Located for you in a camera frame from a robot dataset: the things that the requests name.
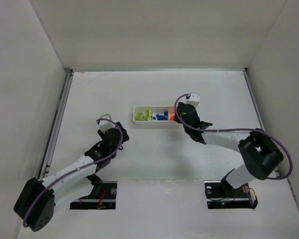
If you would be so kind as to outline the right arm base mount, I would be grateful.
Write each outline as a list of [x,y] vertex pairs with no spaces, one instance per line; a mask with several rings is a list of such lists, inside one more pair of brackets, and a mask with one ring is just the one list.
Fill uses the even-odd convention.
[[254,189],[249,187],[249,182],[254,180],[253,176],[240,178],[234,176],[243,184],[234,188],[229,182],[227,173],[221,180],[207,180],[204,182],[204,193],[208,209],[252,209],[258,205],[258,198]]

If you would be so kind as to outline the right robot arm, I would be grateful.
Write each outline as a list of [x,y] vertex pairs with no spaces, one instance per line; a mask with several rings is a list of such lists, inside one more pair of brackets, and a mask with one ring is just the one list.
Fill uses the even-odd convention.
[[207,128],[212,126],[212,123],[201,121],[193,105],[179,103],[176,106],[175,121],[183,125],[193,141],[220,146],[241,155],[243,164],[228,172],[220,181],[222,191],[228,194],[255,179],[266,180],[284,159],[272,139],[260,129],[246,132],[209,132]]

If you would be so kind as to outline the large blue arch lego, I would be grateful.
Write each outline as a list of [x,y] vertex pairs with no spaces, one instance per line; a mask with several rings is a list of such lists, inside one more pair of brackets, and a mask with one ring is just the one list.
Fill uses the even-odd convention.
[[152,119],[153,120],[168,120],[168,116],[157,114],[157,115],[153,116]]

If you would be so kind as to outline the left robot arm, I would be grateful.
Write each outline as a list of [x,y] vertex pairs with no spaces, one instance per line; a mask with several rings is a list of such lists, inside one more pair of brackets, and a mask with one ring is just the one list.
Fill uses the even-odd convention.
[[43,229],[62,206],[85,197],[102,185],[96,175],[106,167],[122,144],[130,138],[121,123],[98,119],[101,140],[87,150],[74,163],[48,177],[29,179],[15,205],[14,212],[22,225],[33,232]]

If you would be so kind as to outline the orange dome lego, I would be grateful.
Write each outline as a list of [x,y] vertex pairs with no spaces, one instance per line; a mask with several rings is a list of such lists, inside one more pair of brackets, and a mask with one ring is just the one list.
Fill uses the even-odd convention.
[[174,121],[174,117],[175,117],[175,115],[170,116],[169,121]]

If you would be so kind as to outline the green square lego upside-down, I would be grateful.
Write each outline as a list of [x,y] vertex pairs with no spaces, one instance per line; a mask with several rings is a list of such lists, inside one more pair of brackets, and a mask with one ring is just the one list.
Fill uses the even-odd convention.
[[146,120],[146,116],[143,113],[136,113],[135,114],[135,121],[145,121]]

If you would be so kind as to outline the green curved slope lego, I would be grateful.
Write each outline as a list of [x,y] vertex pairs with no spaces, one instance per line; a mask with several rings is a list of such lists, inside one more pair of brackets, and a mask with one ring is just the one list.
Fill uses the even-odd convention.
[[152,121],[152,109],[146,111],[146,121]]

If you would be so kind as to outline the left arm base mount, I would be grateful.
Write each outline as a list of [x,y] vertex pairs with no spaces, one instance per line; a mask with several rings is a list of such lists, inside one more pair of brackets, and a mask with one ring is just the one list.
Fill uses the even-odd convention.
[[93,186],[91,192],[70,204],[71,210],[115,210],[117,181],[103,181],[97,175],[86,177]]

